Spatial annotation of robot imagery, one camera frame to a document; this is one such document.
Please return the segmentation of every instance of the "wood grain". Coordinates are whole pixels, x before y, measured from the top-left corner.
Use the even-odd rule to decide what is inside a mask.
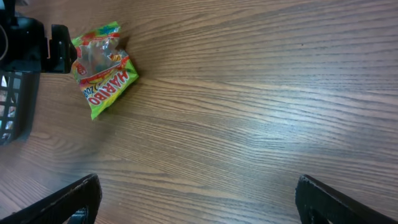
[[[91,121],[43,74],[27,142],[0,149],[0,217],[90,172],[98,223],[298,223],[309,174],[398,219],[398,2],[36,0],[72,37],[122,25],[140,79]]]

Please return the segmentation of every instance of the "haribo bag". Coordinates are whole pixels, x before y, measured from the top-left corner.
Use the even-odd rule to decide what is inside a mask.
[[[77,59],[72,73],[96,118],[138,78],[128,54],[116,50],[120,27],[112,22],[72,40]]]

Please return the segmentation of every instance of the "wooden table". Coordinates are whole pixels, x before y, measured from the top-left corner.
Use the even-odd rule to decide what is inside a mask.
[[[309,174],[398,219],[396,0],[36,0],[72,37],[118,21],[139,81],[97,120],[43,74],[0,148],[0,217],[89,173],[97,223],[298,223]]]

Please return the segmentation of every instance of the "black object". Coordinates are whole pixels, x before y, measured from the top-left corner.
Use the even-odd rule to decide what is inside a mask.
[[[15,0],[3,0],[3,5],[0,83],[5,77],[6,84],[0,86],[0,144],[7,144],[30,133],[40,73],[69,73],[77,52],[66,26],[52,25],[48,41],[41,22],[15,16]]]
[[[398,224],[308,175],[298,180],[295,203],[303,224]]]
[[[14,213],[0,224],[94,224],[102,198],[100,180],[90,174]]]

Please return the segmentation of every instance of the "mesh basket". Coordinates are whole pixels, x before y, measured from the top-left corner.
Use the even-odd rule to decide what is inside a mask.
[[[1,72],[0,145],[29,136],[39,78],[39,73]]]

